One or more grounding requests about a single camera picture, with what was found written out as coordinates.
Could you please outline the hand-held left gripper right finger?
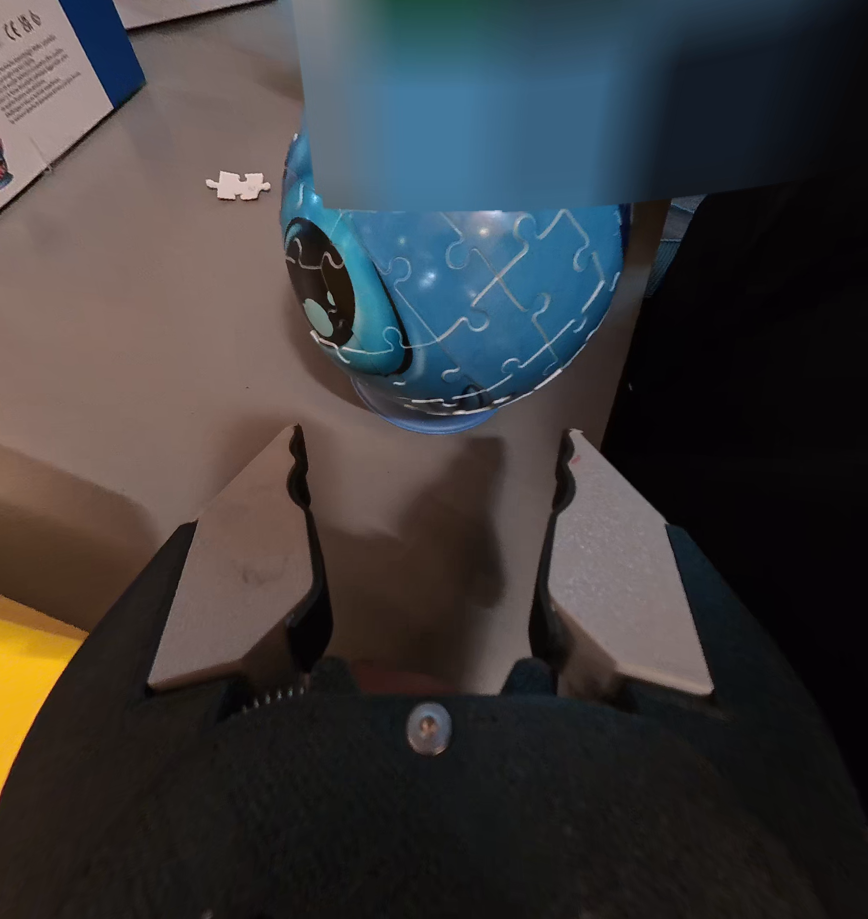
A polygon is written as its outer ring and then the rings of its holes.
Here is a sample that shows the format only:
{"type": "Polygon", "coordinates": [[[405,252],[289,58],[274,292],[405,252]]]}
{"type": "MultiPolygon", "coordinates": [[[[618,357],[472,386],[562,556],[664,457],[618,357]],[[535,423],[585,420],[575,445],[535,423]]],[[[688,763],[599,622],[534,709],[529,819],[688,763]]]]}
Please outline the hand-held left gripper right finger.
{"type": "Polygon", "coordinates": [[[562,696],[626,683],[708,698],[714,685],[665,518],[578,429],[562,435],[530,649],[562,696]]]}

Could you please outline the yellow plastic bin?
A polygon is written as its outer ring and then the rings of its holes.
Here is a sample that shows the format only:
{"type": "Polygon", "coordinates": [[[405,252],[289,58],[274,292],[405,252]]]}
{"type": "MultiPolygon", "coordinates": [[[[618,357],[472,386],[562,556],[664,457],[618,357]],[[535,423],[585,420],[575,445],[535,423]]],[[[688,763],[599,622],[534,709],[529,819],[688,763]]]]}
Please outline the yellow plastic bin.
{"type": "Polygon", "coordinates": [[[38,711],[86,636],[0,595],[0,795],[38,711]]]}

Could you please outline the grey fabric chair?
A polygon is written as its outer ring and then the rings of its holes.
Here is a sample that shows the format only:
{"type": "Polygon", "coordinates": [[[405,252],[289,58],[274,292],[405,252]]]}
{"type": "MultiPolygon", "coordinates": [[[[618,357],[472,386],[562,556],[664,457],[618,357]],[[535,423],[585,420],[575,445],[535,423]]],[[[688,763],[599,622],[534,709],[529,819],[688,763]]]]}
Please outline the grey fabric chair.
{"type": "Polygon", "coordinates": [[[667,271],[676,258],[681,243],[700,204],[706,195],[692,195],[671,199],[667,210],[662,236],[658,244],[650,274],[645,287],[644,298],[657,293],[667,271]]]}

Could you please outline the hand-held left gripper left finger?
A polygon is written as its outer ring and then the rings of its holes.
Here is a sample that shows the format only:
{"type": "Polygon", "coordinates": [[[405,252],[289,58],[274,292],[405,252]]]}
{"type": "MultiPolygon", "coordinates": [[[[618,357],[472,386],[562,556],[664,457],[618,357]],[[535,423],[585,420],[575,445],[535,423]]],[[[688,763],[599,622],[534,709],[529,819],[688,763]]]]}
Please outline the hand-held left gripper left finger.
{"type": "Polygon", "coordinates": [[[200,513],[148,685],[241,679],[302,693],[334,618],[302,427],[284,428],[200,513]]]}

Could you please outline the person's left hand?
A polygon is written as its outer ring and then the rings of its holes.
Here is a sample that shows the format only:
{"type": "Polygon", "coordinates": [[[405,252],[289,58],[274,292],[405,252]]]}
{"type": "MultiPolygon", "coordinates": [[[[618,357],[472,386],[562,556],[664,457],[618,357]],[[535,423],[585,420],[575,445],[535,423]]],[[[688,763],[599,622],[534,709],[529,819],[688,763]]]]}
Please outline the person's left hand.
{"type": "Polygon", "coordinates": [[[410,672],[374,661],[353,661],[351,674],[369,695],[453,695],[455,686],[427,673],[410,672]]]}

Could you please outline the white puzzle piece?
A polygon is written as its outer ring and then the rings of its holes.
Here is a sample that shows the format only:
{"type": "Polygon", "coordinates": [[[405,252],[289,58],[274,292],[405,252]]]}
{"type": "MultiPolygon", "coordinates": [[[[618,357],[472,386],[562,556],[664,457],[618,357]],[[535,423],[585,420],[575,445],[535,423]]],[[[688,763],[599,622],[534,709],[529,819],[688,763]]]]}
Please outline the white puzzle piece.
{"type": "Polygon", "coordinates": [[[207,178],[205,185],[215,192],[219,201],[258,201],[271,190],[271,184],[261,173],[241,176],[221,171],[218,178],[207,178]]]}

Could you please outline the blue puzzle ball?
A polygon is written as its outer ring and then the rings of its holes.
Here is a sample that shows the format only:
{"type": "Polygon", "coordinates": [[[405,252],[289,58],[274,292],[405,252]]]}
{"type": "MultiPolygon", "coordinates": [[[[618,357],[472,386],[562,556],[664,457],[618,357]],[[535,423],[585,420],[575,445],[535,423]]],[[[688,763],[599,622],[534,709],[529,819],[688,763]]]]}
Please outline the blue puzzle ball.
{"type": "Polygon", "coordinates": [[[544,387],[583,351],[612,305],[631,207],[329,208],[302,123],[280,227],[317,348],[394,426],[454,433],[544,387]]]}

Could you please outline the white blue puzzle box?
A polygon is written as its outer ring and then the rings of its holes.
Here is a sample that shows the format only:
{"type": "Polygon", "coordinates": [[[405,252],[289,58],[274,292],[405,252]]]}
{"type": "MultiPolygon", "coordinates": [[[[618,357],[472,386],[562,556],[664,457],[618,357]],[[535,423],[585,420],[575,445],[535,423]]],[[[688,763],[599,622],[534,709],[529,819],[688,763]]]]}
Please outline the white blue puzzle box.
{"type": "Polygon", "coordinates": [[[0,1],[0,212],[145,84],[111,1],[0,1]]]}

